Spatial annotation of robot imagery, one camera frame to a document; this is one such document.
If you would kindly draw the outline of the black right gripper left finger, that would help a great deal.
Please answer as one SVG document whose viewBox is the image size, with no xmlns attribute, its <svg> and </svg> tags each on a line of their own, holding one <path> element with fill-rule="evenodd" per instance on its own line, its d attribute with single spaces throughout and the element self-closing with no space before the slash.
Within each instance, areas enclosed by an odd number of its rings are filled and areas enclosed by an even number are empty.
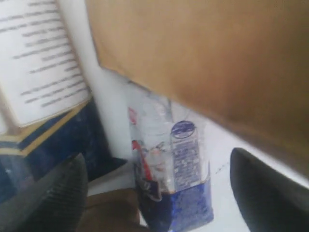
<svg viewBox="0 0 309 232">
<path fill-rule="evenodd" d="M 0 204 L 2 232 L 74 232 L 84 211 L 84 157 L 70 157 L 42 179 Z"/>
</svg>

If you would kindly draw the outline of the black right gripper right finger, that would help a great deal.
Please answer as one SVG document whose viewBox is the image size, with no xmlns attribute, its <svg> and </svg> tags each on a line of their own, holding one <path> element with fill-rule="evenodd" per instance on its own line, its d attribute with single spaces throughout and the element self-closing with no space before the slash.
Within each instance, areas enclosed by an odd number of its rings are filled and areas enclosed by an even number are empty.
<svg viewBox="0 0 309 232">
<path fill-rule="evenodd" d="M 231 188 L 252 232 L 307 232 L 309 190 L 243 148 L 230 157 Z"/>
</svg>

